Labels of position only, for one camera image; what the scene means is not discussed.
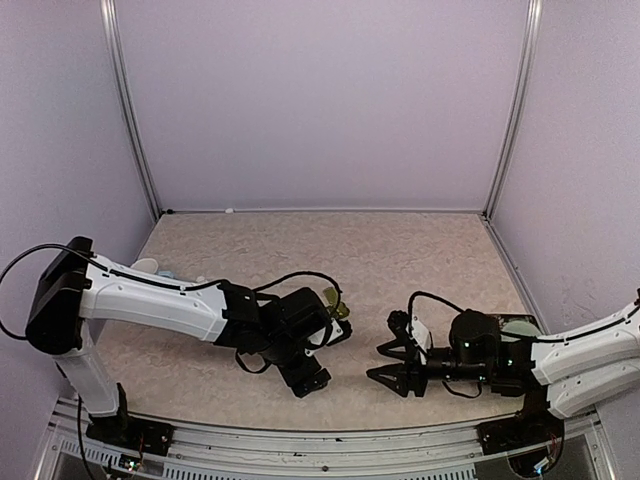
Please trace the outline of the green weekly pill organizer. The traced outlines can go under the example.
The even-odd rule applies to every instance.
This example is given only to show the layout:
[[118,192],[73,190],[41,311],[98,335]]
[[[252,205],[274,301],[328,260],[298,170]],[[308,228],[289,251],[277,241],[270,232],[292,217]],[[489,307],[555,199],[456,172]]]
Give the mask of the green weekly pill organizer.
[[336,287],[325,288],[323,295],[328,302],[327,310],[333,319],[344,320],[349,317],[350,310],[342,300],[340,289]]

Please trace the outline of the left aluminium frame post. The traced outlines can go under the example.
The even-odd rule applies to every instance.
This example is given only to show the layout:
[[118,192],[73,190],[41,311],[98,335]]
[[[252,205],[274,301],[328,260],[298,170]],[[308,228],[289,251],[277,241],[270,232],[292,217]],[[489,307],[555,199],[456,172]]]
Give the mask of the left aluminium frame post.
[[153,221],[157,223],[162,215],[162,207],[145,155],[134,103],[130,93],[124,50],[118,25],[116,2],[113,0],[102,0],[100,2],[100,10],[107,47],[111,57],[120,109],[124,119],[135,168],[139,176],[149,213]]

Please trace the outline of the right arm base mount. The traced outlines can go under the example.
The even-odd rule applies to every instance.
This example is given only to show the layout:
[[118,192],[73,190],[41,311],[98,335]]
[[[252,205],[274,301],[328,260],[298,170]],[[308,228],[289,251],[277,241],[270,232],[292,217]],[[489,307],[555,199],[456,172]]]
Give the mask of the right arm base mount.
[[484,455],[518,450],[564,436],[564,421],[547,411],[518,413],[476,427]]

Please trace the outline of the right aluminium frame post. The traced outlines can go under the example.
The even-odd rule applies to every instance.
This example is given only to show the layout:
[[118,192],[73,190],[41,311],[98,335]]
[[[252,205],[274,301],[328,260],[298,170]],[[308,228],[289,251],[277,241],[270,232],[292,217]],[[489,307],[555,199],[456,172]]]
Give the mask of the right aluminium frame post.
[[525,110],[530,75],[533,70],[542,10],[542,0],[530,0],[527,4],[522,48],[517,68],[516,83],[507,118],[506,130],[499,151],[498,163],[483,209],[483,218],[487,223],[491,223],[495,217],[499,201],[506,184],[508,170],[511,165],[519,127]]

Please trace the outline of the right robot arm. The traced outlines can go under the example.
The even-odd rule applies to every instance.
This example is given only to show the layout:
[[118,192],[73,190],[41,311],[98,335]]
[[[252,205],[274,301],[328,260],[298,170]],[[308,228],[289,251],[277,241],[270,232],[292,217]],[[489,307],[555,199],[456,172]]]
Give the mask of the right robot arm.
[[437,347],[414,307],[389,314],[393,340],[378,346],[388,365],[367,371],[369,379],[401,397],[422,397],[430,381],[448,388],[474,382],[504,397],[523,397],[525,411],[511,433],[523,444],[535,442],[551,424],[568,419],[639,382],[639,303],[589,325],[544,335],[530,317],[463,309],[456,313],[449,344]]

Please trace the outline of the pale green bowl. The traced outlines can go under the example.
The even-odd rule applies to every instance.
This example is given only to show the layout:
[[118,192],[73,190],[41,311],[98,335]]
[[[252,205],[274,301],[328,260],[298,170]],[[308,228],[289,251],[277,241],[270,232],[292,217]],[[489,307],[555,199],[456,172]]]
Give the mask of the pale green bowl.
[[525,320],[513,320],[505,323],[501,328],[501,340],[503,342],[515,342],[519,336],[538,337],[541,334],[539,328]]

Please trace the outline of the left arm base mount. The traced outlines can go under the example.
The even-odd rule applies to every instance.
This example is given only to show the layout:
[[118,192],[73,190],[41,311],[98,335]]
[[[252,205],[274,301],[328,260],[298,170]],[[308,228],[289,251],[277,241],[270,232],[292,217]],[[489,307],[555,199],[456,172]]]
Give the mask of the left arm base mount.
[[91,417],[86,435],[105,444],[166,457],[174,426],[133,416]]

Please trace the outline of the black floral square plate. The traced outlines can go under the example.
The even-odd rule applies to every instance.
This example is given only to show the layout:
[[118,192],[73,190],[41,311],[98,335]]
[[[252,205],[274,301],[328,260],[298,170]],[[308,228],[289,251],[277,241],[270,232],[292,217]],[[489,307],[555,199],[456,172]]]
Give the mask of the black floral square plate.
[[512,322],[525,322],[538,327],[537,321],[533,315],[528,314],[512,314],[512,313],[492,313],[491,317],[495,318],[498,322],[500,329],[503,329],[507,324]]

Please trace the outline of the front aluminium rail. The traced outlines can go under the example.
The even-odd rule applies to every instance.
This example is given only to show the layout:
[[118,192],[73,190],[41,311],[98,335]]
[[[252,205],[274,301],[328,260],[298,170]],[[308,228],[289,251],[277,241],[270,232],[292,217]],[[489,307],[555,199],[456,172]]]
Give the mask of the front aluminium rail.
[[473,422],[373,431],[293,432],[173,421],[163,455],[78,438],[70,404],[56,411],[37,479],[612,479],[594,416],[563,435],[489,453]]

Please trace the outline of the aluminium frame post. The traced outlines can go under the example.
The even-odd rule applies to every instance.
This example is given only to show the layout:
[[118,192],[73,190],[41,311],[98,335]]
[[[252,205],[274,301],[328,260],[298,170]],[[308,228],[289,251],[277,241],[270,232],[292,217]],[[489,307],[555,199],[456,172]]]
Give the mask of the aluminium frame post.
[[118,25],[116,2],[113,0],[102,0],[100,2],[100,10],[107,47],[111,57],[120,109],[124,119],[135,168],[139,176],[149,213],[153,221],[157,223],[162,215],[162,207],[145,155],[134,103],[130,93],[124,50]]
[[483,209],[483,218],[487,223],[491,223],[495,217],[499,201],[506,184],[508,170],[511,165],[519,127],[525,110],[530,75],[533,70],[542,10],[542,0],[530,0],[527,4],[522,48],[517,68],[516,83],[507,118],[506,130],[499,151],[498,163]]

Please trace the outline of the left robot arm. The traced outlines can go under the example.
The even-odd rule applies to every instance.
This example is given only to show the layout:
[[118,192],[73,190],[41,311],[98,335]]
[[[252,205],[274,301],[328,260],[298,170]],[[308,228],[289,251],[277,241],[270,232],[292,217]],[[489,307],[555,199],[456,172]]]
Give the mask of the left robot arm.
[[275,366],[293,394],[324,388],[331,376],[315,351],[348,339],[352,329],[339,304],[327,305],[310,288],[279,297],[267,287],[226,279],[192,283],[139,273],[92,251],[75,237],[40,276],[25,337],[53,357],[91,417],[121,445],[140,434],[127,412],[123,388],[112,380],[95,350],[87,321],[115,320],[176,332],[258,355]]

